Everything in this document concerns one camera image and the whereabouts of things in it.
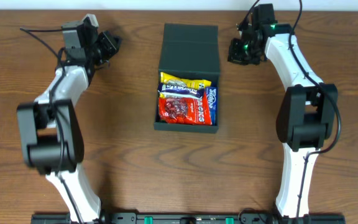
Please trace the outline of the blue Eclipse mint tin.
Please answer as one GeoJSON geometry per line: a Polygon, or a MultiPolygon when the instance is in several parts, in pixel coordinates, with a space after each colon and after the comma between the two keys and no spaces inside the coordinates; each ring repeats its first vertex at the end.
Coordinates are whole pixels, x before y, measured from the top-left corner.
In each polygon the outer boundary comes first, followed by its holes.
{"type": "Polygon", "coordinates": [[[206,99],[208,102],[209,110],[216,111],[217,109],[217,99],[218,99],[218,89],[216,87],[210,86],[205,88],[206,99]]]}

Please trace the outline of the blue cookie pack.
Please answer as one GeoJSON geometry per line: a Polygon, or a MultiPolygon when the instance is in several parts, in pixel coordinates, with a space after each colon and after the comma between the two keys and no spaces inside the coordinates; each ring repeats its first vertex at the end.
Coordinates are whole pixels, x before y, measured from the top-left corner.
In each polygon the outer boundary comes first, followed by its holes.
{"type": "Polygon", "coordinates": [[[210,110],[210,118],[211,118],[211,125],[215,126],[216,125],[216,110],[210,110]]]}

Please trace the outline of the red Hacks candy bag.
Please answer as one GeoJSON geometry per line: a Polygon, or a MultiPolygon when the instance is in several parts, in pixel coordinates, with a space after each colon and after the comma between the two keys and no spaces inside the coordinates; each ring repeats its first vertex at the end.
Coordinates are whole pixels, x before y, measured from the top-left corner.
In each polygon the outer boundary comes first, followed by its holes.
{"type": "Polygon", "coordinates": [[[213,125],[206,97],[158,99],[158,114],[162,121],[172,124],[213,125]]]}

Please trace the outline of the yellow Hacks candy bag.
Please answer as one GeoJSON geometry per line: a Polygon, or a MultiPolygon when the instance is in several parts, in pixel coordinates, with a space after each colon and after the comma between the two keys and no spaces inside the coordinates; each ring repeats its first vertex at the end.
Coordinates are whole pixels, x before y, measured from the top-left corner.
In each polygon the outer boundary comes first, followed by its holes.
{"type": "Polygon", "coordinates": [[[212,85],[212,82],[209,80],[190,80],[185,78],[178,78],[165,72],[160,72],[160,82],[166,85],[183,86],[195,90],[204,89],[212,85]]]}

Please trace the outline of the dark purple chocolate bar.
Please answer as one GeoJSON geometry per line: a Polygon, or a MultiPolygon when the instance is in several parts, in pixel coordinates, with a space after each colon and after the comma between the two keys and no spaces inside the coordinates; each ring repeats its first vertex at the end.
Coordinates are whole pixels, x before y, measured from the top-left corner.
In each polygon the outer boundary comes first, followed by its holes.
{"type": "Polygon", "coordinates": [[[158,85],[157,91],[160,94],[161,98],[192,98],[192,99],[202,99],[204,95],[204,90],[196,90],[186,86],[178,85],[168,85],[160,83],[158,85]]]}

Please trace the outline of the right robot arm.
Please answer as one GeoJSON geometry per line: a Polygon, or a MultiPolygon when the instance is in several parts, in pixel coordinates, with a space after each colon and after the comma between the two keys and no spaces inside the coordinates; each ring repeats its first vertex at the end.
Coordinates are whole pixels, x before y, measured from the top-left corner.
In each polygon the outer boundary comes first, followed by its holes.
{"type": "Polygon", "coordinates": [[[298,45],[296,25],[279,23],[272,4],[256,1],[236,27],[240,38],[231,40],[228,62],[258,65],[269,60],[285,89],[275,125],[283,145],[283,172],[277,214],[270,221],[318,222],[310,215],[308,194],[318,156],[332,150],[341,133],[337,88],[315,74],[298,45]]]}

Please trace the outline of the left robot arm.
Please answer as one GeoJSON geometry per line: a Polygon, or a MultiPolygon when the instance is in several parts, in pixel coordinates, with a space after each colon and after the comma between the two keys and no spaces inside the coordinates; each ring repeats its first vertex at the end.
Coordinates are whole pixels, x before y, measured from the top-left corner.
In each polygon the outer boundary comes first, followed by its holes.
{"type": "Polygon", "coordinates": [[[85,146],[75,105],[94,74],[119,51],[121,38],[98,32],[94,14],[59,28],[65,45],[57,58],[55,77],[33,102],[17,107],[25,164],[36,169],[58,190],[69,212],[34,215],[32,223],[110,223],[82,165],[85,146]]]}

